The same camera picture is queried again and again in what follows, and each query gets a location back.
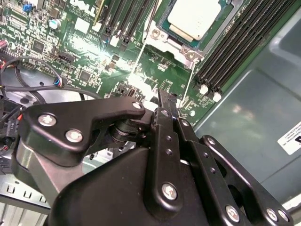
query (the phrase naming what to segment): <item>ram slot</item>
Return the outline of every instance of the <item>ram slot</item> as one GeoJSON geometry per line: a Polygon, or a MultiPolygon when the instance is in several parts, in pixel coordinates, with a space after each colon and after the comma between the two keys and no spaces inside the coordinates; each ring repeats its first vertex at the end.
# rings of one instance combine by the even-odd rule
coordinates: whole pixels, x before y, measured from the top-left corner
{"type": "Polygon", "coordinates": [[[131,5],[127,11],[127,14],[120,26],[120,35],[122,35],[126,31],[128,23],[129,23],[129,19],[131,18],[138,1],[139,0],[132,0],[131,5]]]}
{"type": "Polygon", "coordinates": [[[107,40],[112,35],[113,31],[116,29],[118,20],[120,18],[120,15],[124,9],[124,6],[126,4],[127,0],[120,0],[117,10],[111,20],[111,22],[106,26],[105,31],[102,36],[102,40],[107,40]]]}
{"type": "Polygon", "coordinates": [[[282,7],[278,9],[279,11],[270,17],[272,19],[266,23],[266,28],[264,29],[263,34],[257,37],[257,39],[253,42],[252,45],[246,47],[243,50],[244,54],[238,56],[238,59],[232,63],[233,65],[230,66],[229,70],[223,73],[223,79],[218,81],[218,83],[216,84],[217,87],[222,88],[226,84],[226,82],[233,75],[233,73],[241,66],[241,64],[247,59],[247,57],[258,47],[262,39],[270,33],[270,31],[273,29],[276,23],[279,22],[280,18],[288,11],[288,9],[294,3],[295,3],[294,0],[289,0],[286,3],[285,1],[282,1],[281,4],[285,4],[285,5],[282,5],[282,7]]]}
{"type": "Polygon", "coordinates": [[[233,54],[233,49],[239,48],[241,45],[248,43],[254,28],[258,27],[258,23],[262,20],[262,17],[265,15],[266,11],[272,7],[273,3],[276,0],[265,1],[263,4],[257,8],[257,10],[248,18],[247,22],[241,27],[237,34],[233,37],[231,45],[228,45],[227,49],[215,62],[214,69],[210,70],[206,79],[210,84],[213,84],[216,80],[220,79],[219,68],[224,65],[228,59],[231,59],[233,54]]]}
{"type": "Polygon", "coordinates": [[[201,79],[206,79],[206,74],[212,66],[215,64],[216,60],[221,56],[221,54],[225,51],[227,46],[230,45],[231,38],[241,29],[244,21],[246,21],[253,12],[256,11],[256,9],[264,2],[264,0],[252,0],[249,5],[244,10],[243,14],[240,18],[238,18],[233,27],[230,29],[230,31],[227,32],[227,34],[223,37],[222,41],[218,44],[218,46],[215,48],[213,53],[208,57],[208,59],[204,62],[202,65],[199,73],[197,73],[197,76],[201,79]]]}
{"type": "Polygon", "coordinates": [[[104,21],[104,24],[108,24],[109,20],[110,20],[110,15],[113,9],[113,6],[115,5],[116,0],[112,0],[109,4],[109,7],[106,9],[105,12],[102,13],[101,15],[101,21],[104,21]]]}
{"type": "Polygon", "coordinates": [[[135,17],[134,22],[132,23],[130,29],[129,29],[128,32],[126,33],[126,35],[125,35],[125,37],[124,37],[124,39],[123,39],[123,41],[122,41],[122,43],[121,43],[120,50],[122,50],[122,51],[125,51],[125,50],[126,50],[128,44],[129,44],[129,42],[130,42],[131,39],[132,39],[132,36],[133,36],[133,34],[134,34],[136,28],[137,28],[137,26],[138,26],[138,24],[139,24],[139,22],[140,22],[140,20],[141,20],[141,17],[142,17],[142,15],[144,14],[144,12],[145,12],[145,10],[146,10],[148,4],[150,3],[150,1],[151,1],[151,0],[144,0],[144,1],[143,1],[142,5],[141,5],[141,7],[140,7],[140,10],[139,10],[137,16],[135,17]]]}

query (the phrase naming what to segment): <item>sticker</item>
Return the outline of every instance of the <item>sticker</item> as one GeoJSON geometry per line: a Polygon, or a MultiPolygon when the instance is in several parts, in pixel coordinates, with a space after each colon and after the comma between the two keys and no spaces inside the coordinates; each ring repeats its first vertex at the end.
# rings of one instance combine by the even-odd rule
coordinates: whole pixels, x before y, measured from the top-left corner
{"type": "Polygon", "coordinates": [[[278,144],[289,154],[301,148],[301,122],[278,140],[278,144]]]}
{"type": "Polygon", "coordinates": [[[83,19],[78,17],[74,28],[86,34],[88,32],[89,26],[90,24],[87,21],[84,21],[83,19]]]}

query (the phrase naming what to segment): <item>wire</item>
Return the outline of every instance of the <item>wire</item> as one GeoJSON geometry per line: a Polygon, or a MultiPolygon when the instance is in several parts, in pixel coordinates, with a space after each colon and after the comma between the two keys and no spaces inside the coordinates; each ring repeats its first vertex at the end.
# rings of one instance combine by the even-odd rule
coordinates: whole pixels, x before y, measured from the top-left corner
{"type": "Polygon", "coordinates": [[[85,96],[82,93],[79,93],[80,100],[85,100],[85,96]]]}
{"type": "Polygon", "coordinates": [[[92,93],[90,91],[81,90],[73,87],[64,87],[60,88],[57,86],[37,86],[37,87],[12,87],[12,86],[3,86],[1,87],[6,92],[35,92],[35,91],[43,91],[43,90],[65,90],[65,91],[72,91],[81,94],[85,94],[87,96],[93,97],[94,99],[100,99],[96,93],[92,93]]]}
{"type": "Polygon", "coordinates": [[[59,74],[55,71],[55,69],[54,69],[52,66],[50,66],[48,63],[46,63],[45,61],[43,61],[43,60],[41,60],[41,59],[38,59],[38,58],[35,58],[35,57],[32,57],[32,56],[19,56],[19,57],[15,58],[15,59],[12,59],[12,60],[7,61],[7,62],[5,63],[5,65],[3,65],[2,68],[1,68],[1,70],[0,70],[0,85],[2,85],[2,83],[1,83],[1,75],[3,74],[3,72],[5,71],[5,69],[6,69],[9,65],[11,65],[11,64],[13,64],[14,62],[17,62],[17,61],[19,61],[19,60],[29,60],[29,59],[38,61],[38,62],[40,62],[41,64],[43,64],[43,65],[45,65],[46,67],[48,67],[48,68],[53,72],[53,74],[57,77],[57,81],[56,81],[56,83],[58,82],[57,85],[58,85],[58,86],[62,86],[62,84],[63,84],[63,79],[62,79],[61,75],[59,75],[59,74]]]}
{"type": "MultiPolygon", "coordinates": [[[[15,75],[23,87],[30,87],[22,78],[20,70],[15,67],[15,75]]],[[[30,92],[40,104],[46,104],[44,97],[38,92],[30,92]]]]}

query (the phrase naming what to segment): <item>white label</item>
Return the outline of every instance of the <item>white label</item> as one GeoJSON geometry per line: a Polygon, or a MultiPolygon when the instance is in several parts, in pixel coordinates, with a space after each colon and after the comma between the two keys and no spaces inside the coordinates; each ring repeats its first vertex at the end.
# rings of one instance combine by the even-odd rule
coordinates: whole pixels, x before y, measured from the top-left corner
{"type": "Polygon", "coordinates": [[[79,30],[79,31],[86,34],[89,30],[89,26],[90,26],[90,24],[87,21],[84,21],[83,19],[78,17],[77,20],[76,20],[74,28],[76,30],[79,30]]]}
{"type": "Polygon", "coordinates": [[[301,148],[301,122],[278,140],[278,144],[289,154],[301,148]]]}
{"type": "Polygon", "coordinates": [[[90,9],[90,5],[86,4],[84,1],[81,0],[70,0],[70,4],[77,6],[80,10],[84,10],[85,13],[89,14],[92,17],[95,17],[95,8],[92,7],[90,9]]]}

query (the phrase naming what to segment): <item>black ram slot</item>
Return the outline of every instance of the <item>black ram slot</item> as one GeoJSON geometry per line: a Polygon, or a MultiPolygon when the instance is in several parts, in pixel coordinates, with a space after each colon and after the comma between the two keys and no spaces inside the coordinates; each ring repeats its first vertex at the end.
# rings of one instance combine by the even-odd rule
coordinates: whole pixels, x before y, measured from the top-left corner
{"type": "Polygon", "coordinates": [[[248,32],[248,30],[254,24],[254,22],[258,20],[258,18],[260,17],[260,13],[262,13],[262,11],[273,1],[275,0],[261,2],[261,4],[257,6],[257,9],[255,8],[256,10],[251,12],[250,17],[246,18],[246,22],[242,21],[236,33],[234,33],[230,40],[225,45],[223,45],[225,47],[223,48],[222,53],[215,57],[214,62],[210,64],[209,68],[206,71],[202,70],[203,79],[206,79],[209,82],[213,79],[212,71],[215,70],[212,69],[215,67],[219,67],[219,65],[224,63],[225,57],[229,56],[229,51],[231,51],[233,47],[237,46],[237,44],[241,41],[241,37],[243,37],[244,34],[248,32]]]}
{"type": "Polygon", "coordinates": [[[265,13],[260,15],[260,21],[256,23],[256,26],[252,30],[249,30],[248,33],[245,34],[247,37],[243,41],[243,44],[238,48],[232,48],[232,52],[229,54],[229,56],[231,56],[229,60],[225,60],[226,63],[216,70],[215,74],[218,73],[220,76],[217,76],[214,80],[211,80],[211,84],[217,86],[226,76],[227,72],[233,67],[234,63],[241,57],[242,53],[246,50],[246,47],[251,45],[256,40],[257,36],[262,36],[268,21],[279,11],[281,4],[284,2],[285,0],[283,2],[278,2],[279,4],[274,2],[271,7],[265,10],[265,13]]]}
{"type": "Polygon", "coordinates": [[[214,80],[219,80],[219,78],[220,78],[220,74],[218,73],[218,70],[217,71],[212,70],[212,68],[213,67],[215,67],[215,68],[221,67],[221,65],[225,64],[227,59],[229,59],[231,57],[231,54],[233,53],[234,48],[239,47],[239,45],[241,45],[241,44],[243,45],[243,43],[247,43],[246,40],[242,40],[243,37],[245,37],[245,36],[248,37],[248,33],[252,32],[253,24],[256,24],[256,22],[260,21],[262,13],[266,10],[266,8],[268,8],[270,6],[271,6],[271,3],[269,3],[269,1],[265,1],[252,14],[252,16],[247,20],[247,22],[241,26],[241,29],[237,32],[236,36],[233,39],[231,39],[231,44],[228,44],[227,50],[225,52],[223,52],[221,55],[219,55],[218,58],[215,60],[215,64],[211,65],[210,70],[205,72],[205,74],[207,74],[206,78],[208,79],[209,83],[214,84],[214,80]]]}
{"type": "Polygon", "coordinates": [[[258,32],[262,32],[261,29],[264,26],[266,19],[268,20],[270,16],[275,13],[275,10],[278,9],[278,4],[269,4],[266,8],[261,10],[261,14],[255,15],[255,19],[250,19],[250,22],[246,25],[245,30],[240,32],[235,42],[232,43],[231,48],[224,53],[225,57],[221,57],[222,61],[216,65],[214,72],[211,73],[211,77],[209,79],[210,84],[215,86],[218,81],[220,81],[220,79],[224,76],[223,72],[220,70],[229,69],[229,66],[237,59],[237,55],[242,53],[245,46],[251,44],[252,40],[254,40],[254,37],[258,35],[258,32]]]}
{"type": "Polygon", "coordinates": [[[263,2],[264,0],[253,0],[250,2],[250,5],[247,6],[242,16],[235,21],[231,30],[225,35],[221,43],[216,47],[215,51],[210,55],[210,57],[206,60],[205,64],[201,67],[200,72],[197,73],[198,77],[204,78],[204,76],[206,75],[205,72],[208,71],[209,67],[211,67],[211,65],[214,64],[214,60],[217,59],[217,57],[223,53],[233,35],[237,33],[237,31],[239,31],[239,29],[243,26],[244,21],[248,19],[250,15],[254,12],[254,10],[259,6],[259,4],[263,2]]]}
{"type": "Polygon", "coordinates": [[[102,35],[102,40],[106,41],[112,34],[112,31],[115,29],[115,26],[118,22],[120,14],[125,6],[126,0],[120,0],[117,6],[117,10],[114,13],[113,18],[111,19],[110,23],[105,27],[104,33],[102,35]]]}
{"type": "Polygon", "coordinates": [[[116,0],[112,0],[109,4],[109,7],[107,8],[106,12],[103,14],[103,18],[101,18],[101,20],[104,21],[104,24],[108,23],[108,19],[110,17],[110,14],[112,12],[113,6],[115,4],[116,0]]]}
{"type": "Polygon", "coordinates": [[[241,58],[236,62],[235,67],[232,67],[231,70],[227,72],[227,75],[223,78],[223,80],[220,81],[219,84],[217,84],[218,87],[221,88],[227,83],[227,81],[229,80],[229,78],[231,78],[233,73],[242,65],[242,63],[249,57],[249,55],[258,47],[258,45],[260,44],[262,39],[270,33],[270,31],[273,29],[273,27],[276,25],[276,23],[279,22],[281,17],[288,11],[288,9],[294,3],[295,3],[294,0],[290,0],[288,3],[285,4],[284,7],[281,8],[281,10],[275,16],[274,20],[272,20],[269,23],[268,28],[264,30],[264,33],[260,37],[258,37],[257,41],[254,42],[254,44],[248,48],[248,50],[246,51],[246,53],[243,56],[241,56],[241,58]]]}
{"type": "Polygon", "coordinates": [[[130,42],[130,40],[131,40],[131,38],[132,38],[132,36],[133,36],[136,28],[137,28],[137,25],[139,24],[139,22],[141,20],[141,17],[144,14],[144,12],[145,12],[145,10],[146,10],[146,8],[147,8],[147,6],[148,6],[148,4],[149,4],[150,1],[151,0],[144,0],[143,1],[142,5],[140,7],[140,10],[139,10],[137,16],[135,17],[134,22],[132,23],[129,31],[127,32],[126,36],[124,37],[124,39],[123,39],[123,41],[121,43],[120,49],[122,51],[126,50],[127,45],[129,44],[129,42],[130,42]]]}
{"type": "Polygon", "coordinates": [[[120,34],[125,32],[125,30],[127,28],[127,24],[129,23],[129,19],[131,18],[132,14],[134,12],[134,9],[135,9],[135,6],[136,6],[137,2],[138,2],[138,0],[132,0],[131,5],[128,8],[127,14],[124,17],[124,20],[123,20],[123,22],[120,26],[120,30],[121,30],[120,34]]]}

